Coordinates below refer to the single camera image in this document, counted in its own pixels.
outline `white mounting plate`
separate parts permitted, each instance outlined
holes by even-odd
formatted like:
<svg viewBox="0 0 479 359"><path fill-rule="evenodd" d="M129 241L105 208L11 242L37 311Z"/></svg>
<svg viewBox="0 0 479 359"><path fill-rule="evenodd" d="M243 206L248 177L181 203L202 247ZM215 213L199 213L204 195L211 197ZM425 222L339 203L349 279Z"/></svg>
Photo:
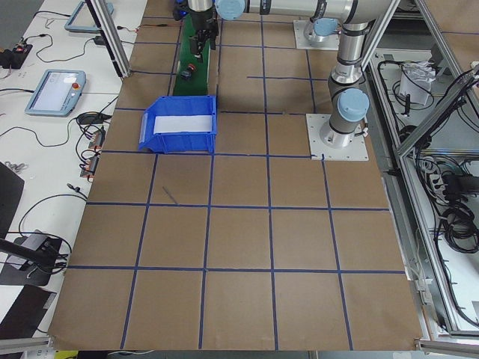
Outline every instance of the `white mounting plate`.
<svg viewBox="0 0 479 359"><path fill-rule="evenodd" d="M323 41L322 43L315 43L312 45L308 40L306 40L303 31L305 30L306 24L309 20L294 20L294 37L296 38L296 48L297 49L307 49L307 50L329 50L337 51L339 48L339 35L333 34L328 36L328 40Z"/></svg>
<svg viewBox="0 0 479 359"><path fill-rule="evenodd" d="M308 124L309 149L311 159L325 161L367 161L366 143L363 136L354 137L353 142L348 147L335 149L326 145L320 138L320 130L323 124L329 121L330 114L306 114L306 123Z"/></svg>

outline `blue joint cap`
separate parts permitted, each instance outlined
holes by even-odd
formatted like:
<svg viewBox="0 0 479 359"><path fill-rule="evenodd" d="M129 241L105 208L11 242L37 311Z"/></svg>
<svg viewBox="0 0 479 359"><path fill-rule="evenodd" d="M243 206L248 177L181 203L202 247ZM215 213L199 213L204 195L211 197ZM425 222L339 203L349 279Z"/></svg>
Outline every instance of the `blue joint cap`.
<svg viewBox="0 0 479 359"><path fill-rule="evenodd" d="M329 36L334 34L337 28L338 21L336 19L322 18L314 23L314 32L317 36Z"/></svg>
<svg viewBox="0 0 479 359"><path fill-rule="evenodd" d="M344 91L338 100L339 114L349 122L359 122L369 109L369 98L357 88Z"/></svg>
<svg viewBox="0 0 479 359"><path fill-rule="evenodd" d="M239 18L245 10L245 0L216 0L216 11L225 20Z"/></svg>

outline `blue bin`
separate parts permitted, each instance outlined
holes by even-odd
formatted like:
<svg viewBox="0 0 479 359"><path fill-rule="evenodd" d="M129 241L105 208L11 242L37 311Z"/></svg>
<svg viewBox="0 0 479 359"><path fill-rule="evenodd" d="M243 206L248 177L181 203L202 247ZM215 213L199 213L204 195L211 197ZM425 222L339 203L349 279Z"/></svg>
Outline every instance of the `blue bin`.
<svg viewBox="0 0 479 359"><path fill-rule="evenodd" d="M209 132L154 133L156 116L211 116ZM139 149L157 153L215 151L216 97L162 96L143 113Z"/></svg>

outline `white desk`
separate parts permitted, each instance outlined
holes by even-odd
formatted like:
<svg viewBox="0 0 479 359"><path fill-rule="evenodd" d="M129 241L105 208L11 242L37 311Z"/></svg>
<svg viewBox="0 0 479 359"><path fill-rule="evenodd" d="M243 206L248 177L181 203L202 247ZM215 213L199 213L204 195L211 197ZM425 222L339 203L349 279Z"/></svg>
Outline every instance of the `white desk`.
<svg viewBox="0 0 479 359"><path fill-rule="evenodd" d="M60 13L71 13L78 0L45 0L40 10L50 10ZM116 25L135 28L143 15L146 0L110 0L115 11L113 19ZM45 28L46 18L56 18L48 28ZM93 34L74 34L64 30L65 20L54 14L38 14L31 22L25 37L36 34L50 34L53 37L54 46L48 48L40 55L44 59L70 58L82 53L83 44ZM120 38L134 42L135 33L120 31ZM68 121L86 111L99 111L107 103L112 101L120 92L121 80L117 77L114 67L109 59L104 46L96 46L91 41L85 55L68 62L55 62L45 64L36 56L35 52L49 44L48 37L31 39L29 43L34 45L33 52L28 56L22 69L13 70L11 76L0 80L0 88L26 88L34 90L41 76L47 69L83 70L87 73L87 84L75 110L69 117L37 117L24 113L24 109L30 99L30 93L0 93L0 133L13 126L23 126L33 129L44 144L58 144L67 138ZM128 57L131 55L132 45L124 45ZM115 103L112 103L106 114L111 114ZM79 160L75 153L75 145L81 132L73 122L70 126L70 140L61 147L41 147L34 135L30 132L15 129L0 137L0 162L26 163L28 167L19 175L25 180L25 188L19 208L10 230L16 231L19 220L23 214L37 201L54 194L74 194L67 188L67 183L82 188L83 193L88 195L90 183L79 177ZM88 141L83 138L79 149L88 147ZM65 238L72 246L75 242L76 233L82 218L85 202L72 197L59 197L48 200L35 208L25 219L22 230L41 230L46 233L54 233ZM18 235L8 235L8 240L14 240ZM62 245L61 253L66 253L66 245ZM0 253L0 261L6 259L6 254ZM44 289L59 293L63 282L63 274L53 275ZM8 309L15 301L21 290L21 286L0 286L0 321L4 318ZM46 331L52 320L56 300L49 308L40 324L40 328Z"/></svg>

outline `tablet with blue frame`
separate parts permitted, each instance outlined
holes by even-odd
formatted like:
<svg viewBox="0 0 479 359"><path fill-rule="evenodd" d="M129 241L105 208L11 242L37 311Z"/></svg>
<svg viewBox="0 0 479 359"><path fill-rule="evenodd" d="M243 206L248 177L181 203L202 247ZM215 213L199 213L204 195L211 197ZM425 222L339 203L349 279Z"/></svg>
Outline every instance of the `tablet with blue frame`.
<svg viewBox="0 0 479 359"><path fill-rule="evenodd" d="M77 70L47 70L25 109L36 116L66 117L82 95L87 76Z"/></svg>
<svg viewBox="0 0 479 359"><path fill-rule="evenodd" d="M107 2L106 7L108 8L109 13L113 13L113 4L111 2ZM91 16L86 2L84 1L81 1L78 4L70 18L67 20L65 30L71 32L88 32L92 34L100 32Z"/></svg>

